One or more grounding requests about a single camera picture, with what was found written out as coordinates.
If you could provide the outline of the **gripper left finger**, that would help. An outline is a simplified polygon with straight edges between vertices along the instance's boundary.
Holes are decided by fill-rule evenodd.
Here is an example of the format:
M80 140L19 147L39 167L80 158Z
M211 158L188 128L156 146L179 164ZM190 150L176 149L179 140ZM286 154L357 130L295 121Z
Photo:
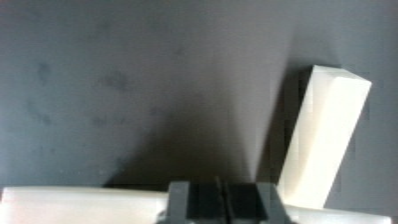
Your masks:
M156 224L225 224L220 189L215 183L176 181Z

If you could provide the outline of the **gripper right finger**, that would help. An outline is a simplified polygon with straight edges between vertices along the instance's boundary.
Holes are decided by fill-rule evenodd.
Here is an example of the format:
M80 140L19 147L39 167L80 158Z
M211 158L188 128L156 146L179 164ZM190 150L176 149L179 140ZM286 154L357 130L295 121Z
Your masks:
M272 183L225 185L229 224L293 224Z

